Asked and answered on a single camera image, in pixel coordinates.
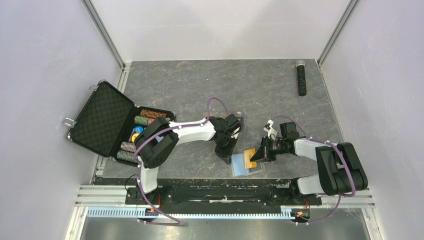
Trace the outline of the grey card holder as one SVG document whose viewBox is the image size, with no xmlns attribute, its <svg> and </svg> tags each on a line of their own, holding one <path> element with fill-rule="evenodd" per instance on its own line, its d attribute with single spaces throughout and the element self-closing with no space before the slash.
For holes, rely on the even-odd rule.
<svg viewBox="0 0 424 240">
<path fill-rule="evenodd" d="M 260 174 L 265 171 L 263 163 L 257 163 L 256 166 L 248 168 L 248 162 L 245 161 L 245 154 L 233 154 L 231 156 L 231 163 L 229 173 L 231 177 L 247 177 L 254 174 Z"/>
</svg>

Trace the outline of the gold VIP credit card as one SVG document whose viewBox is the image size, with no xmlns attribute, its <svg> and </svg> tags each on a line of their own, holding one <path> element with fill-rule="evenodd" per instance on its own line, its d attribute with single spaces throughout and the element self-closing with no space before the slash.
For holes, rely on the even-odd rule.
<svg viewBox="0 0 424 240">
<path fill-rule="evenodd" d="M 251 157 L 255 154 L 256 149 L 251 148 L 247 149 L 243 153 L 243 159 L 244 159 L 244 167 L 248 170 L 254 169 L 258 166 L 256 162 L 251 162 Z"/>
</svg>

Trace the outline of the black glitter microphone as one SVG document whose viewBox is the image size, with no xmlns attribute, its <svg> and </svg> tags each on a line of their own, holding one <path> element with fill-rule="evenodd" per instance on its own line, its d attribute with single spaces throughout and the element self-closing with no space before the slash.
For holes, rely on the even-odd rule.
<svg viewBox="0 0 424 240">
<path fill-rule="evenodd" d="M 303 97 L 307 95 L 305 62 L 298 60 L 295 63 L 297 73 L 297 91 L 298 95 Z"/>
</svg>

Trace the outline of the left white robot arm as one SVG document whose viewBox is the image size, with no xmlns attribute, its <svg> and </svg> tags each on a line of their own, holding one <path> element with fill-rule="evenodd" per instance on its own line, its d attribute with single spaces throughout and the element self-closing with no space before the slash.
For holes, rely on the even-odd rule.
<svg viewBox="0 0 424 240">
<path fill-rule="evenodd" d="M 137 196 L 145 204 L 156 200 L 159 168 L 178 145 L 197 141 L 214 142 L 215 155 L 226 164 L 231 164 L 238 134 L 242 130 L 242 122 L 234 114 L 209 116 L 191 122 L 156 118 L 134 140 L 136 150 L 133 159 L 139 168 L 137 185 L 140 189 Z"/>
</svg>

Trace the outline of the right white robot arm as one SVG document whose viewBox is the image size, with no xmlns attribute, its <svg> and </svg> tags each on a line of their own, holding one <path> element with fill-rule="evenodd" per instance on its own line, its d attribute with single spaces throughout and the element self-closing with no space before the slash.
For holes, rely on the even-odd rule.
<svg viewBox="0 0 424 240">
<path fill-rule="evenodd" d="M 281 136 L 276 136 L 273 121 L 264 126 L 268 135 L 261 139 L 250 162 L 272 162 L 278 155 L 292 154 L 316 161 L 317 174 L 291 180 L 289 199 L 302 204 L 309 195 L 352 196 L 368 188 L 368 178 L 355 147 L 350 142 L 332 143 L 301 136 L 295 122 L 279 125 Z"/>
</svg>

